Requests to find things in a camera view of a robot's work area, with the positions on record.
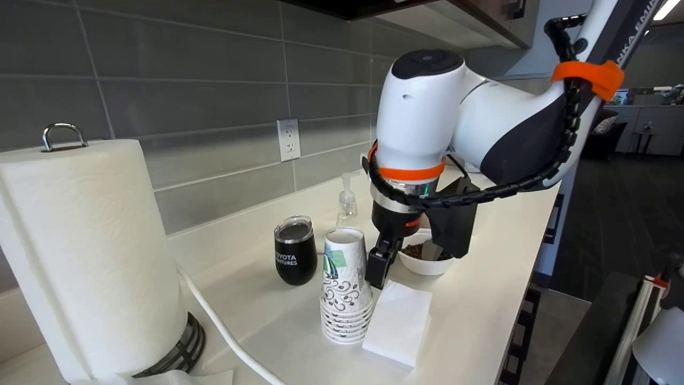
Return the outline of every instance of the gray wall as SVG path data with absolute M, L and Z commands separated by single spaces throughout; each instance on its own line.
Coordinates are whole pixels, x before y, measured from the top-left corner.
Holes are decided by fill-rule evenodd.
M 389 63 L 439 45 L 277 0 L 2 0 L 0 150 L 55 119 L 135 137 L 174 233 L 357 170 Z M 277 118 L 299 119 L 299 161 L 281 163 Z
M 559 56 L 544 32 L 544 26 L 552 17 L 587 12 L 592 0 L 574 0 L 574 2 L 552 2 L 541 0 L 536 17 L 536 34 L 532 47 L 525 51 L 487 47 L 466 53 L 466 61 L 473 69 L 487 77 L 497 77 L 504 83 L 541 92 L 547 88 L 547 79 L 559 64 Z M 662 26 L 653 23 L 653 34 L 648 34 L 637 51 L 632 53 L 625 86 L 627 88 L 649 88 L 661 83 L 681 83 L 684 82 L 684 26 Z

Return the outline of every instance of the black cup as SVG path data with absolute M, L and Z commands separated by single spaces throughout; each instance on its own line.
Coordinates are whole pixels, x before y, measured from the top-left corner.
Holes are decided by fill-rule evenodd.
M 316 241 L 312 221 L 291 217 L 273 232 L 275 269 L 289 284 L 305 284 L 316 271 Z

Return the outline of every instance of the clear bottle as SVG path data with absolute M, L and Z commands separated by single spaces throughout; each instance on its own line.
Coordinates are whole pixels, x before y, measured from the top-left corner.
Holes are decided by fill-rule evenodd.
M 351 191 L 351 174 L 343 174 L 343 191 L 338 196 L 338 222 L 335 226 L 357 226 L 359 225 L 359 209 L 357 209 L 357 194 Z

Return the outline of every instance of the electrical outlet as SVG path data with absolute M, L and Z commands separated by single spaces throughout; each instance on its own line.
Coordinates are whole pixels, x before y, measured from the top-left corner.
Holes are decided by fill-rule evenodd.
M 298 119 L 275 119 L 281 161 L 291 161 L 302 156 L 299 147 L 299 122 Z

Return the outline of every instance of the gray tile backsplash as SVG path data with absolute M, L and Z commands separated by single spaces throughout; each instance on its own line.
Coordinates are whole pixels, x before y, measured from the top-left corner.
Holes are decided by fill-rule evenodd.
M 308 188 L 343 174 L 361 170 L 359 156 L 368 153 L 369 143 L 339 147 L 318 156 L 305 156 L 298 163 L 298 186 Z
M 0 142 L 4 137 L 41 140 L 48 125 L 66 119 L 85 137 L 111 137 L 95 79 L 0 77 Z
M 277 0 L 2 0 L 0 150 L 55 119 L 142 140 L 174 233 L 359 170 L 384 70 L 421 45 Z M 281 118 L 299 119 L 298 161 Z
M 192 31 L 84 12 L 101 77 L 283 82 L 283 45 L 271 39 Z
M 299 122 L 302 154 L 327 153 L 372 142 L 372 116 L 339 118 L 339 119 L 303 119 Z
M 281 39 L 275 0 L 78 0 L 81 8 Z
M 157 192 L 168 233 L 296 191 L 292 163 Z
M 368 83 L 369 56 L 289 42 L 287 72 L 292 83 Z
M 366 116 L 369 111 L 369 86 L 299 86 L 291 88 L 296 118 Z
M 0 8 L 0 75 L 93 75 L 75 8 L 18 0 Z
M 283 2 L 283 32 L 287 41 L 349 51 L 369 51 L 369 21 L 343 21 Z
M 102 82 L 117 137 L 266 125 L 287 116 L 284 83 Z
M 281 163 L 270 126 L 142 140 L 154 188 Z

